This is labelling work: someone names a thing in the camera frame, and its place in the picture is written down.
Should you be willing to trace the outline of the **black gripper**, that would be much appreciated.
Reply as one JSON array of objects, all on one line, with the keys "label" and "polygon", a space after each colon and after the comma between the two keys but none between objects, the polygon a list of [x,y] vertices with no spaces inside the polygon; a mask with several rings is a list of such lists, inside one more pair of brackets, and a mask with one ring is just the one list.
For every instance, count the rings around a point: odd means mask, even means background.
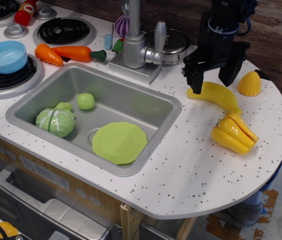
[{"label": "black gripper", "polygon": [[239,9],[211,9],[201,18],[198,48],[184,59],[183,75],[194,94],[201,94],[204,73],[219,68],[219,79],[230,86],[238,75],[250,44],[234,41],[240,23],[249,16]]}]

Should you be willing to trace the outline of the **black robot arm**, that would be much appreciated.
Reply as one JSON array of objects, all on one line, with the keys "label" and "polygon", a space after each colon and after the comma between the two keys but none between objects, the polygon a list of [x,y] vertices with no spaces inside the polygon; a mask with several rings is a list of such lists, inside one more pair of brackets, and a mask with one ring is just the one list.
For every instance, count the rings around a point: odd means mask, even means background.
[{"label": "black robot arm", "polygon": [[214,0],[211,9],[201,17],[197,49],[184,58],[183,75],[193,93],[200,94],[204,73],[219,69],[219,79],[230,86],[239,73],[250,47],[248,42],[235,41],[241,35],[240,25],[251,27],[256,0]]}]

